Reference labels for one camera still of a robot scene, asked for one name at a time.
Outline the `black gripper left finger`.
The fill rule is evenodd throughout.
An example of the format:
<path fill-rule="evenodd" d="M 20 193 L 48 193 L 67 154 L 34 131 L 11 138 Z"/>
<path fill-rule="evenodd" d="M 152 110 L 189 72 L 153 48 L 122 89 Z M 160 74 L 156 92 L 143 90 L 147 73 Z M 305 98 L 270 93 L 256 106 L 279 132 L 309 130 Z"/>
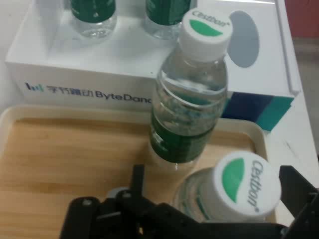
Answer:
<path fill-rule="evenodd" d="M 71 201 L 62 239 L 194 239 L 199 223 L 167 203 L 144 197 L 145 167 L 135 165 L 128 189 L 100 202 L 94 197 Z"/>

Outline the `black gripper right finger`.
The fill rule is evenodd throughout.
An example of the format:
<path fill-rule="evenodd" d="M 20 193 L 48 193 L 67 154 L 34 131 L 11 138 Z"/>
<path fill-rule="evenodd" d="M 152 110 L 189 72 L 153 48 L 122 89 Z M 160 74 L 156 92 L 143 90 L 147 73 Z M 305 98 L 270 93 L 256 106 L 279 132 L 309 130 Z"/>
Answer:
<path fill-rule="evenodd" d="M 319 237 L 319 190 L 292 166 L 281 166 L 281 201 L 294 217 L 282 238 L 317 239 Z"/>

